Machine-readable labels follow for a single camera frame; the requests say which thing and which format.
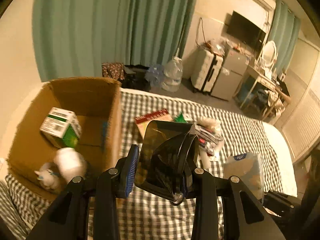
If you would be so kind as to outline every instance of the black monitor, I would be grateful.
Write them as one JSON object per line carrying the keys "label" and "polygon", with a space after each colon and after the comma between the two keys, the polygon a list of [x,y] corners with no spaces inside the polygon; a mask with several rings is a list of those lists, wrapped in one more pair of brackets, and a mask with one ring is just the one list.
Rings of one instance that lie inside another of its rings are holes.
{"label": "black monitor", "polygon": [[260,51],[266,33],[257,25],[233,11],[227,33],[255,51]]}

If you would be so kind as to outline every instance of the gray mini fridge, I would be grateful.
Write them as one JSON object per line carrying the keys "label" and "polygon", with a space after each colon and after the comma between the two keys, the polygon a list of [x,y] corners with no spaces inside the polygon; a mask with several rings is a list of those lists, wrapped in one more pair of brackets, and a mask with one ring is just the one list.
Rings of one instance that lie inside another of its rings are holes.
{"label": "gray mini fridge", "polygon": [[[229,101],[236,92],[247,69],[247,57],[230,47],[226,49],[225,55],[222,68],[211,90],[211,95]],[[224,73],[223,68],[228,70],[228,74]]]}

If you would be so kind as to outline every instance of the black and white gingham fabric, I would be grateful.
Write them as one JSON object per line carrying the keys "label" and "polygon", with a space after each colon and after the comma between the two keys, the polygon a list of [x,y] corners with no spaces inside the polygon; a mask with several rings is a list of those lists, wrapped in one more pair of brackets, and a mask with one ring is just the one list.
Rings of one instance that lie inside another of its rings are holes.
{"label": "black and white gingham fabric", "polygon": [[[246,152],[260,153],[263,162],[264,190],[282,192],[281,175],[276,153],[270,146],[262,122],[243,115],[215,109],[177,98],[157,95],[139,95],[122,92],[122,150],[120,157],[127,155],[131,144],[141,148],[142,138],[134,118],[166,108],[171,116],[181,111],[195,121],[205,116],[221,121],[225,144],[218,162],[211,163],[210,173],[223,177],[222,163],[229,156]],[[34,225],[50,203],[36,196],[11,175],[6,177],[10,196],[19,215]],[[184,200],[179,206],[158,196],[133,187],[128,199],[118,199],[119,228],[122,239],[190,239],[194,219],[195,200]],[[218,199],[219,234],[223,236],[221,199]],[[92,215],[89,219],[89,235],[92,235]]]}
{"label": "black and white gingham fabric", "polygon": [[2,181],[0,181],[0,216],[17,240],[26,239],[29,228],[19,216],[12,203],[9,189]]}

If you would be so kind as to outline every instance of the white suitcase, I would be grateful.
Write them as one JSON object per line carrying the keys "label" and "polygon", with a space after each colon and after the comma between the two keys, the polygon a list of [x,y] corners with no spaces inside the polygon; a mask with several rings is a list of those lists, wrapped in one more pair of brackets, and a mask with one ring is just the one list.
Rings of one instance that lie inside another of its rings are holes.
{"label": "white suitcase", "polygon": [[191,75],[191,82],[195,88],[194,92],[197,90],[203,92],[211,91],[222,62],[222,57],[215,56],[203,48],[198,50],[194,70]]}

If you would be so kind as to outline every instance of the ceiling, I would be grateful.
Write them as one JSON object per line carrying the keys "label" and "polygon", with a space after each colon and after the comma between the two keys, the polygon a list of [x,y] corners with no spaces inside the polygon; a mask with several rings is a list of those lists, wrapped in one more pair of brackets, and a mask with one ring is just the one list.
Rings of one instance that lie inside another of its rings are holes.
{"label": "ceiling", "polygon": [[300,18],[301,20],[301,30],[308,41],[311,41],[316,46],[320,47],[320,37],[314,28],[311,20],[309,19],[308,15],[298,3],[297,0],[283,0],[290,10]]}

